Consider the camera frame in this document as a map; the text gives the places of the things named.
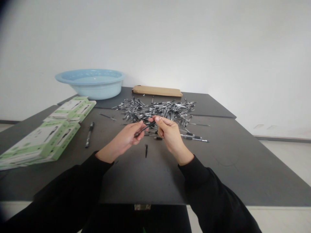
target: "dark gray table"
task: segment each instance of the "dark gray table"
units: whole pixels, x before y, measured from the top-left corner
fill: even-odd
[[[151,104],[152,95],[141,95],[132,93],[132,87],[122,87],[119,95],[107,99],[107,100],[97,100],[97,104],[95,108],[107,108],[111,109],[114,106],[119,105],[123,102],[124,99],[132,99],[133,96],[135,98],[139,98],[144,104]],[[62,105],[63,103],[71,100],[74,96],[58,103],[58,105]],[[155,95],[154,102],[165,102],[172,101],[176,99],[177,102],[185,102],[185,98],[188,101],[195,101],[195,111],[191,114],[195,116],[210,116],[210,117],[228,117],[236,119],[236,116],[233,115],[228,109],[222,106],[219,102],[217,102],[213,97],[209,94],[200,94],[200,93],[191,93],[191,92],[183,92],[182,97],[171,97],[171,96],[162,96]]]
[[[40,125],[56,106],[0,133],[0,153]],[[111,115],[117,119],[100,116]],[[63,171],[81,164],[105,146],[122,128],[120,112],[93,109],[58,161],[0,172],[2,200],[32,200],[33,195]],[[90,122],[95,122],[90,147],[84,148]],[[311,206],[311,187],[231,118],[194,116],[189,125],[210,143],[185,140],[186,146],[231,188],[246,205]],[[145,144],[148,156],[145,158]],[[163,141],[145,137],[120,156],[104,175],[100,202],[186,204],[184,178]]]

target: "pile of pens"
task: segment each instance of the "pile of pens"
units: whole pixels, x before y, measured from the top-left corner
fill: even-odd
[[[186,135],[181,134],[183,138],[209,142],[209,140],[203,140],[202,137],[194,135],[186,128],[188,124],[209,126],[190,123],[193,117],[190,113],[194,111],[193,107],[195,106],[196,102],[188,102],[185,99],[185,103],[175,102],[175,100],[153,103],[153,99],[154,98],[152,98],[151,105],[146,105],[140,99],[133,97],[132,100],[125,99],[121,104],[113,107],[112,109],[123,111],[123,113],[121,113],[124,115],[123,120],[128,122],[135,123],[142,120],[147,125],[146,128],[149,126],[149,132],[145,132],[146,136],[155,136],[155,139],[161,139],[157,137],[158,126],[154,123],[150,123],[149,125],[148,121],[148,118],[154,115],[158,115],[170,119],[171,121],[175,121],[181,127],[180,130],[186,133]]]

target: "plastic basin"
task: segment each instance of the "plastic basin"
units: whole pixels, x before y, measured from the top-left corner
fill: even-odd
[[[80,96],[103,100],[121,92],[124,74],[114,70],[87,69],[66,71],[56,75],[55,79],[69,84]]]

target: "gray floor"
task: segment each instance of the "gray floor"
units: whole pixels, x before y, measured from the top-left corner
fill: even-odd
[[[0,124],[0,132],[10,126]],[[274,141],[261,142],[311,186],[311,144]],[[0,202],[6,219],[9,219],[29,204],[30,202]],[[192,232],[202,232],[195,213],[190,206],[187,207]],[[257,220],[262,232],[310,232],[311,208],[309,207],[248,206],[247,208]]]
[[[2,132],[3,130],[6,130],[8,128],[10,128],[13,125],[7,125],[7,124],[0,124],[0,132]]]

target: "stack of boxes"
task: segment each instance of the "stack of boxes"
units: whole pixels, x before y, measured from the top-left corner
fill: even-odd
[[[64,103],[40,127],[0,155],[0,170],[58,160],[95,104],[87,97]]]

